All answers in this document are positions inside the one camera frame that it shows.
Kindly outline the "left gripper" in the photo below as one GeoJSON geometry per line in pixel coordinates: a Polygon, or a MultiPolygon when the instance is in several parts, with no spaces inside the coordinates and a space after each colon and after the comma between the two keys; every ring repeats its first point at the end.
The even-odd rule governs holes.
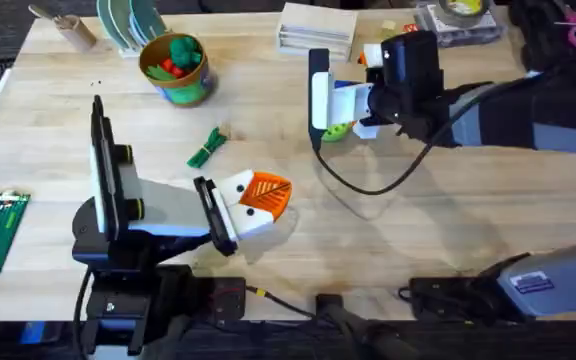
{"type": "Polygon", "coordinates": [[[163,256],[208,243],[231,256],[239,240],[279,219],[292,194],[287,179],[250,169],[220,180],[217,187],[200,176],[192,189],[141,179],[133,165],[122,166],[120,176],[124,194],[144,203],[143,218],[129,221],[128,228],[152,235],[163,256]]]}

